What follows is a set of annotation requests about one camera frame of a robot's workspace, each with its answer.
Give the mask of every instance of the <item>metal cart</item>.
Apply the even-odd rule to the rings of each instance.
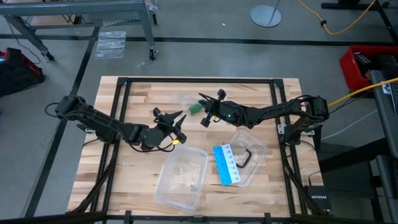
[[[57,1],[5,4],[0,0],[0,15],[13,25],[48,60],[54,60],[49,49],[35,35],[37,29],[101,27],[141,24],[149,44],[149,58],[157,51],[150,24],[157,24],[154,11],[147,9],[144,0]],[[22,16],[62,16],[67,25],[32,26]]]

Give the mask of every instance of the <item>cart wheel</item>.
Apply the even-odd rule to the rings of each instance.
[[[157,25],[157,18],[156,18],[156,14],[152,14],[152,20],[154,21],[154,25]]]
[[[390,2],[383,2],[383,4],[381,4],[381,7],[386,9],[386,8],[388,8],[389,5],[390,5]]]
[[[49,61],[55,61],[54,56],[50,54],[50,52],[47,52],[44,57],[49,60]]]
[[[151,60],[155,60],[156,56],[155,56],[155,51],[150,49],[149,50],[149,59]]]

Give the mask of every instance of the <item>yellow cable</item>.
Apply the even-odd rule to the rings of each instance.
[[[393,79],[388,80],[388,81],[380,82],[380,83],[377,83],[377,84],[373,84],[373,85],[364,87],[364,88],[362,88],[360,90],[356,90],[355,92],[352,92],[352,93],[350,93],[350,94],[348,94],[348,95],[346,95],[344,97],[341,97],[340,99],[338,99],[338,100],[336,100],[336,101],[334,101],[332,103],[329,103],[328,107],[331,107],[331,106],[333,106],[333,105],[335,105],[335,104],[337,104],[337,103],[339,103],[339,102],[341,102],[341,101],[343,101],[345,99],[348,99],[348,98],[352,97],[355,94],[361,93],[362,91],[370,90],[372,88],[375,88],[375,87],[378,87],[378,86],[381,86],[383,84],[387,84],[387,83],[390,83],[390,82],[398,82],[398,78],[393,78]]]
[[[306,9],[308,9],[310,12],[314,13],[314,15],[316,15],[318,17],[318,19],[320,21],[323,21],[322,17],[319,16],[318,13],[316,13],[314,10],[310,9],[308,6],[306,6],[301,0],[298,0],[301,5],[303,5]],[[349,28],[351,28],[353,25],[355,25],[355,23],[357,23],[363,16],[365,16],[365,14],[369,11],[369,9],[372,7],[372,5],[376,2],[376,0],[373,0],[372,3],[368,6],[368,8],[361,14],[361,16],[359,16],[353,23],[351,23],[348,27],[344,28],[343,30],[339,31],[339,32],[330,32],[326,26],[326,24],[323,25],[323,28],[325,28],[325,30],[328,32],[328,34],[330,35],[338,35],[341,34],[342,32],[348,30]]]

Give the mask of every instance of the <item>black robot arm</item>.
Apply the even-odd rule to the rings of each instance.
[[[205,108],[207,117],[203,118],[201,124],[208,127],[212,116],[226,121],[234,126],[245,126],[252,129],[262,121],[287,115],[297,115],[300,118],[294,123],[285,126],[284,142],[287,144],[300,144],[301,132],[309,126],[320,123],[329,118],[326,100],[319,96],[303,95],[265,108],[254,108],[239,105],[233,101],[223,101],[226,93],[218,91],[218,99],[199,93],[206,101],[199,101]]]
[[[158,108],[153,110],[157,125],[149,128],[145,124],[122,123],[88,105],[80,96],[64,96],[55,109],[59,119],[77,120],[87,128],[95,131],[100,141],[114,144],[120,139],[130,146],[141,146],[143,151],[150,151],[154,147],[160,149],[161,142],[174,133],[181,143],[187,140],[181,132],[181,125],[186,117],[183,116],[174,126],[174,119],[182,111],[172,114],[161,114]]]

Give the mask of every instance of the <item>round metal base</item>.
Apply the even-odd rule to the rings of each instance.
[[[274,27],[280,23],[282,16],[278,10],[275,11],[274,17],[271,19],[274,7],[271,6],[256,6],[250,12],[251,20],[262,27]]]

